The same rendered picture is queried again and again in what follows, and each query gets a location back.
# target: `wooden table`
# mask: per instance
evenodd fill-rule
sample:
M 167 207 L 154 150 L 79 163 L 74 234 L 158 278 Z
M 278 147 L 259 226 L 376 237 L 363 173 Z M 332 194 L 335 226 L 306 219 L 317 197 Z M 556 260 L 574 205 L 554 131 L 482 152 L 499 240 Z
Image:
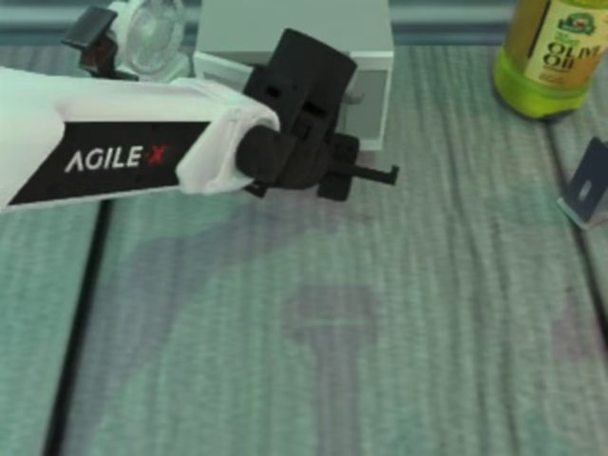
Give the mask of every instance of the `wooden table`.
M 112 203 L 62 453 L 602 454 L 608 228 L 580 234 L 555 201 L 608 108 L 521 120 L 492 98 L 494 52 L 398 49 L 370 159 L 402 167 L 394 189 Z M 21 239 L 0 238 L 2 325 L 19 325 L 0 454 L 46 438 L 97 210 L 0 218 Z

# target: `black clamp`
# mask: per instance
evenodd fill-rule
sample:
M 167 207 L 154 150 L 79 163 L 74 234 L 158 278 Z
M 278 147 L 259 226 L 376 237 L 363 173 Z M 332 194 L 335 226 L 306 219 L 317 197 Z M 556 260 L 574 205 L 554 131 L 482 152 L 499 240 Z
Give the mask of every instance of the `black clamp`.
M 79 68 L 94 78 L 138 81 L 138 77 L 116 69 L 118 45 L 108 31 L 116 11 L 89 7 L 67 31 L 62 43 L 81 52 Z
M 359 141 L 335 133 L 338 114 L 356 63 L 348 56 L 286 29 L 269 64 L 255 67 L 243 93 L 276 112 L 280 131 L 252 129 L 237 150 L 237 168 L 255 179 L 248 191 L 306 189 L 329 200 L 348 198 L 352 179 L 394 185 L 388 173 L 356 165 Z
M 608 219 L 608 144 L 593 138 L 558 204 L 580 228 L 588 229 Z

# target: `green bottle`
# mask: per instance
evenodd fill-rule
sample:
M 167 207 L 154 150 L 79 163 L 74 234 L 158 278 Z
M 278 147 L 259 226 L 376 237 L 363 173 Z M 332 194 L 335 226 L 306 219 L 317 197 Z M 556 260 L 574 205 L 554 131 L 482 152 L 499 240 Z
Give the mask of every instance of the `green bottle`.
M 531 119 L 578 109 L 608 45 L 608 0 L 518 0 L 494 66 L 503 101 Z

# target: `gray box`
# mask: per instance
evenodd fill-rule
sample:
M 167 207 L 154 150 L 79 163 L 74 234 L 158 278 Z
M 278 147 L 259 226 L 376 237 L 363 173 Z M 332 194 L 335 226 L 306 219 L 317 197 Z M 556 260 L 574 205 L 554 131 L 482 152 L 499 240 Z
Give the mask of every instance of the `gray box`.
M 243 89 L 250 65 L 265 65 L 284 29 L 348 54 L 358 65 L 338 131 L 382 150 L 394 43 L 388 0 L 204 0 L 194 53 L 198 77 Z

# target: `white round object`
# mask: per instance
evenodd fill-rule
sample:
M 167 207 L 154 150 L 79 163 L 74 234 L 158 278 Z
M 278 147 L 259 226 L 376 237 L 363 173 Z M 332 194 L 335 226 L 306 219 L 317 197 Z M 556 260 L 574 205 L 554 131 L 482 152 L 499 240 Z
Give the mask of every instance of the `white round object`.
M 181 0 L 115 2 L 119 13 L 113 31 L 123 64 L 141 75 L 162 71 L 178 54 L 185 29 Z

